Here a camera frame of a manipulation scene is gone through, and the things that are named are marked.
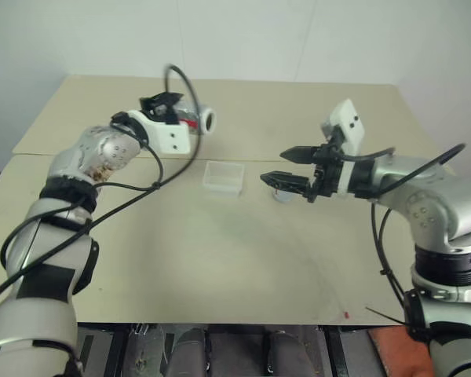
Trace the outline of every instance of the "black cable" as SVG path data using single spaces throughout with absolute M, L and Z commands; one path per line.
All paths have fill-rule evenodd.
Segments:
M 162 164 L 162 161 L 161 159 L 159 158 L 159 156 L 157 156 L 157 153 L 152 149 L 152 147 L 150 147 L 150 145 L 144 143 L 142 140 L 140 140 L 136 135 L 130 133 L 129 131 L 127 130 L 123 130 L 122 128 L 120 128 L 119 126 L 116 126 L 115 124 L 111 124 L 110 125 L 111 128 L 133 138 L 134 140 L 136 140 L 141 148 L 145 148 L 147 151 L 149 151 L 152 156 L 154 157 L 155 161 L 157 162 L 157 165 L 159 166 L 159 177 L 157 178 L 157 181 L 156 182 L 161 182 L 162 179 L 164 178 L 164 166 Z M 137 186 L 132 186 L 132 185 L 125 185 L 123 183 L 118 183 L 118 182 L 101 182 L 101 183 L 96 183 L 94 185 L 94 188 L 97 189 L 98 187 L 104 187 L 104 186 L 114 186 L 114 187 L 120 187 L 120 188 L 123 188 L 123 189 L 129 189 L 129 190 L 134 190 L 134 191 L 148 191 L 150 189 L 153 189 L 154 188 L 154 184 L 155 182 L 151 185 L 151 186 L 148 186 L 148 187 L 137 187 Z
M 342 161 L 349 161 L 349 162 L 357 163 L 359 161 L 368 161 L 372 159 L 377 159 L 378 157 L 392 155 L 395 150 L 396 149 L 392 147 L 392 148 L 382 149 L 381 151 L 370 153 L 369 155 L 363 155 L 363 156 L 346 155 L 342 152 L 339 152 L 336 148 L 332 148 L 331 152 Z
M 196 115 L 198 116 L 198 119 L 201 119 L 200 117 L 200 106 L 199 106 L 199 101 L 197 99 L 197 94 L 195 93 L 195 90 L 192 86 L 192 84 L 190 83 L 190 80 L 188 80 L 187 76 L 183 73 L 183 71 L 176 67 L 175 65 L 168 65 L 166 67 L 166 73 L 165 73 L 165 80 L 166 80 L 166 91 L 168 90 L 169 88 L 169 84 L 168 84 L 168 78 L 169 78 L 169 72 L 170 71 L 175 71 L 183 80 L 184 80 L 184 83 L 185 85 L 187 86 L 189 92 L 190 92 L 190 95 L 192 97 L 192 100 L 194 101 L 194 105 L 195 105 L 195 112 L 196 112 Z M 200 150 L 200 145 L 201 145 L 201 130 L 200 130 L 200 127 L 197 127 L 197 142 L 195 143 L 195 148 L 194 148 L 194 152 L 192 153 L 192 155 L 190 156 L 190 159 L 187 161 L 187 163 L 185 165 L 183 165 L 182 168 L 180 168 L 176 173 L 172 174 L 169 178 L 167 178 L 165 181 L 163 182 L 156 182 L 155 184 L 153 184 L 151 186 L 151 188 L 148 190 L 148 191 L 145 191 L 143 193 L 141 193 L 140 195 L 132 198 L 131 200 L 128 200 L 127 202 L 125 202 L 124 204 L 121 204 L 120 206 L 114 208 L 113 210 L 110 210 L 109 212 L 107 212 L 106 214 L 104 214 L 103 216 L 99 217 L 96 221 L 94 221 L 93 223 L 86 223 L 86 225 L 84 225 L 84 227 L 82 229 L 80 229 L 79 231 L 77 231 L 77 233 L 75 233 L 73 236 L 71 236 L 70 238 L 66 239 L 64 242 L 60 243 L 59 245 L 57 245 L 56 247 L 54 247 L 53 249 L 51 249 L 50 251 L 47 251 L 44 255 L 42 255 L 41 257 L 38 257 L 37 259 L 35 259 L 33 262 L 29 263 L 28 265 L 26 265 L 25 267 L 23 267 L 22 269 L 20 269 L 19 271 L 17 271 L 16 273 L 14 273 L 11 277 L 9 277 L 6 281 L 4 281 L 2 284 L 0 284 L 0 295 L 12 284 L 14 284 L 14 282 L 16 280 L 18 280 L 20 277 L 22 277 L 24 274 L 26 273 L 29 273 L 32 269 L 36 268 L 37 266 L 41 265 L 44 261 L 46 261 L 47 259 L 51 258 L 52 256 L 54 256 L 55 254 L 59 253 L 60 251 L 62 251 L 65 247 L 68 247 L 69 245 L 71 245 L 72 243 L 74 243 L 77 239 L 79 239 L 81 236 L 83 236 L 84 234 L 86 234 L 88 231 L 90 231 L 91 229 L 95 228 L 96 226 L 98 226 L 101 222 L 103 222 L 104 220 L 106 220 L 107 218 L 111 217 L 112 215 L 120 212 L 121 210 L 123 210 L 124 208 L 127 208 L 128 206 L 130 206 L 131 204 L 133 203 L 136 203 L 138 200 L 140 199 L 143 199 L 145 196 L 148 196 L 150 194 L 152 194 L 153 192 L 157 191 L 158 189 L 160 189 L 162 186 L 164 185 L 167 185 L 168 183 L 170 183 L 172 180 L 174 180 L 175 178 L 177 178 L 179 175 L 181 175 L 182 173 L 184 173 L 191 165 L 192 163 L 194 162 L 196 156 L 199 154 L 199 150 Z
M 375 194 L 375 196 L 381 196 L 381 195 L 386 194 L 389 191 L 397 189 L 402 184 L 408 182 L 412 178 L 417 177 L 420 173 L 428 170 L 430 167 L 433 167 L 437 163 L 439 163 L 440 165 L 443 165 L 444 163 L 446 163 L 450 159 L 456 157 L 456 155 L 459 154 L 465 147 L 466 147 L 466 144 L 463 144 L 463 143 L 462 144 L 457 144 L 453 148 L 448 149 L 445 153 L 442 153 L 441 155 L 437 156 L 435 159 L 432 159 L 431 161 L 429 161 L 428 163 L 425 163 L 424 165 L 422 165 L 418 169 L 415 169 L 411 173 L 405 175 L 403 178 L 399 179 L 398 181 L 392 183 L 391 185 L 389 185 L 385 188 L 382 188 L 381 190 L 379 190 Z
M 371 231 L 374 237 L 375 250 L 377 251 L 378 259 L 382 265 L 381 274 L 387 277 L 387 280 L 392 288 L 392 291 L 394 292 L 394 295 L 398 299 L 398 302 L 400 303 L 401 307 L 404 307 L 403 296 L 400 293 L 401 291 L 403 291 L 403 289 L 401 289 L 400 282 L 394 276 L 393 271 L 391 270 L 391 266 L 389 265 L 387 257 L 385 256 L 385 251 L 383 250 L 383 248 L 380 247 L 381 242 L 380 242 L 380 239 L 378 238 L 377 221 L 375 219 L 375 203 L 371 204 Z
M 48 218 L 50 216 L 54 216 L 55 214 L 59 214 L 60 212 L 65 212 L 66 210 L 73 210 L 76 207 L 80 206 L 83 202 L 83 199 L 79 200 L 77 203 L 73 203 L 68 207 L 63 207 L 59 208 L 57 210 L 49 210 L 47 212 L 44 212 L 43 214 L 36 214 L 35 216 L 31 216 L 30 218 L 27 218 L 23 222 L 21 222 L 14 230 L 5 238 L 5 241 L 3 242 L 2 249 L 0 249 L 0 263 L 2 264 L 2 267 L 5 268 L 7 266 L 7 249 L 9 249 L 10 243 L 16 238 L 16 236 L 19 234 L 21 230 L 26 228 L 28 225 L 30 225 L 32 222 L 37 221 L 37 220 L 42 220 L 44 218 Z

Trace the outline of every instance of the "beige table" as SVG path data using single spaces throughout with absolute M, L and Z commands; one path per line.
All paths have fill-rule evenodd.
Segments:
M 378 274 L 366 201 L 318 198 L 311 205 L 297 197 L 281 204 L 259 179 L 270 170 L 310 176 L 312 167 L 280 162 L 279 153 L 322 142 L 319 124 L 345 97 L 353 99 L 364 122 L 365 152 L 395 145 L 402 153 L 433 156 L 436 149 L 397 90 L 280 82 L 195 85 L 202 100 L 217 109 L 217 132 L 205 138 L 201 160 L 180 179 L 94 229 L 100 261 L 91 285 L 75 297 L 78 320 L 388 323 L 365 306 L 401 317 Z M 135 108 L 139 96 L 160 90 L 156 79 L 67 79 L 0 177 L 0 245 L 38 197 L 50 155 L 72 145 L 85 127 L 104 124 L 118 110 Z M 205 191 L 202 159 L 245 163 L 242 195 Z M 168 171 L 181 163 L 165 161 Z M 152 160 L 135 159 L 112 180 L 146 185 L 154 174 Z M 96 217 L 133 195 L 106 188 Z M 385 239 L 393 269 L 410 287 L 413 243 L 399 215 L 389 222 Z M 0 268 L 0 282 L 4 277 Z

